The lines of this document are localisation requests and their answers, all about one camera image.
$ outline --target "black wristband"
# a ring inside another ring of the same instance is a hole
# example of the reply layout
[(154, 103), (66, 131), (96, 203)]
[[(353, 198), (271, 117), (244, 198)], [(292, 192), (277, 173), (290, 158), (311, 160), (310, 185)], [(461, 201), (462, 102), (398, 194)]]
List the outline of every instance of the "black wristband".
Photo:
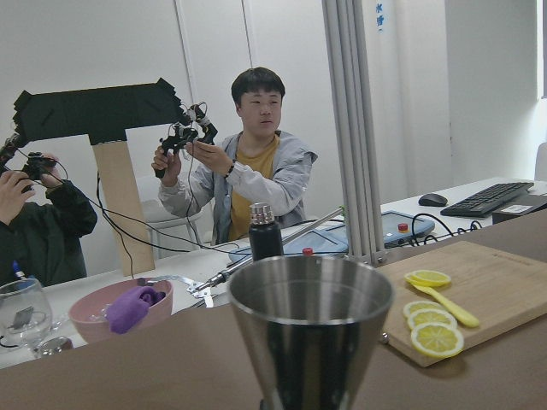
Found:
[(232, 173), (235, 163), (236, 163), (236, 160), (232, 160), (232, 166), (230, 167), (230, 169), (228, 169), (228, 172), (226, 173), (224, 178), (228, 178), (228, 175), (230, 175)]

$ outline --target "black jacket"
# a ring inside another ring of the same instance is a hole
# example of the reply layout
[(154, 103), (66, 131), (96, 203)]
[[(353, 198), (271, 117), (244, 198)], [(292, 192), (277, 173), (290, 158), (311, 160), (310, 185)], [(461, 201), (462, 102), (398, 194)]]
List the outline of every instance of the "black jacket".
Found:
[(93, 231), (97, 214), (70, 181), (46, 197), (51, 204), (27, 202), (9, 226), (0, 223), (0, 284), (15, 280), (13, 261), (43, 286), (86, 276), (79, 238)]

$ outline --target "wooden cutting board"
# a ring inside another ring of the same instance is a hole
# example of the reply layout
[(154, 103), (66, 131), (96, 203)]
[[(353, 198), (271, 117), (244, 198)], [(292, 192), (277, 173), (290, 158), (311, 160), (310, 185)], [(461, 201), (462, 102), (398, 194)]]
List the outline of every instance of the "wooden cutting board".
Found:
[(452, 283), (437, 290), (480, 320), (480, 327), (473, 329), (458, 324), (465, 338), (464, 349), (547, 313), (544, 262), (462, 241), (382, 266), (378, 270), (390, 279), (396, 291), (384, 327), (389, 344), (420, 366), (430, 366), (440, 359), (427, 357), (412, 347), (403, 316), (406, 303), (433, 300), (404, 280), (405, 273), (419, 269), (448, 273)]

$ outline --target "short black hair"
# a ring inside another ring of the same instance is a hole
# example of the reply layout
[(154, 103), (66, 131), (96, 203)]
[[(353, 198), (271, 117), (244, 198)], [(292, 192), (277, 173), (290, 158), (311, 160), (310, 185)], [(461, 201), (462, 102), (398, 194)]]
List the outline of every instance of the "short black hair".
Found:
[(255, 67), (243, 71), (232, 84), (232, 98), (237, 105), (241, 105), (241, 96), (245, 92), (277, 91), (281, 99), (285, 96), (285, 86), (279, 75), (269, 68)]

